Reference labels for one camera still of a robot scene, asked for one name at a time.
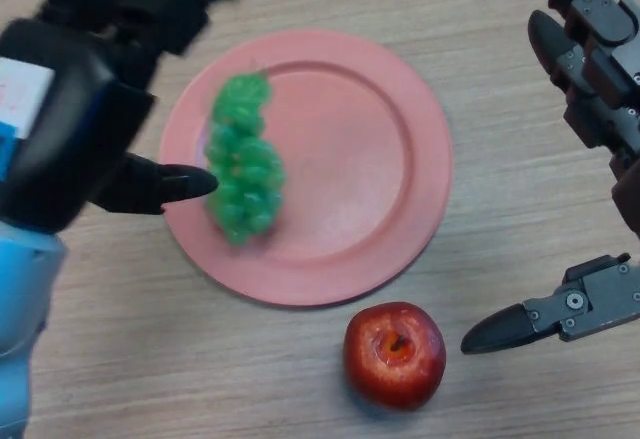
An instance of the white label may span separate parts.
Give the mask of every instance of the white label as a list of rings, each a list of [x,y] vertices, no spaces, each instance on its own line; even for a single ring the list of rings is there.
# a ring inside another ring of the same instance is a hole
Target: white label
[[[0,57],[0,122],[29,137],[54,73],[46,67]]]

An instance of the apple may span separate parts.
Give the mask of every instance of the apple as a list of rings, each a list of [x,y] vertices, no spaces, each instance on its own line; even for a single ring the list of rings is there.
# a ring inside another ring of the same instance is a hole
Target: apple
[[[346,378],[369,402],[415,411],[440,386],[446,349],[436,323],[421,308],[390,302],[349,322],[343,345]]]

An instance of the wooden table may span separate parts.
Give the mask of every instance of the wooden table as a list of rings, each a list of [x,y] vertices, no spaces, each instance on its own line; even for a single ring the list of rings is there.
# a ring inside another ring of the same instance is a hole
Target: wooden table
[[[38,0],[0,0],[0,20]],[[564,270],[636,252],[610,200],[606,151],[562,120],[526,23],[545,0],[244,0],[185,60],[164,63],[161,102],[135,146],[153,157],[190,79],[235,44],[292,26],[377,41],[442,101],[455,143],[446,219],[421,259],[373,296],[338,308],[260,307],[212,285],[162,218],[89,208],[64,236],[71,255],[33,361],[28,438],[506,439],[638,437],[640,326],[572,344],[547,340],[464,357],[484,315],[551,293]],[[339,351],[361,308],[411,300],[449,347],[433,402],[408,417],[367,413],[347,394]]]

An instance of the blue sticker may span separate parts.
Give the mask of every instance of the blue sticker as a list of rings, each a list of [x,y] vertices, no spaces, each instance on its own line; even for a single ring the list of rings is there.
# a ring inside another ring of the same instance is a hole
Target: blue sticker
[[[6,122],[0,122],[0,181],[7,177],[11,157],[16,147],[17,129]]]

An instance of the green grapes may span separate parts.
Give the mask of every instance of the green grapes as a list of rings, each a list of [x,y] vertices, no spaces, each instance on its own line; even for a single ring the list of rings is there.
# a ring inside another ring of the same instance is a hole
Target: green grapes
[[[205,154],[220,185],[206,205],[234,246],[266,232],[282,206],[284,166],[274,147],[260,138],[261,108],[271,93],[264,74],[240,74],[223,85],[213,106]]]

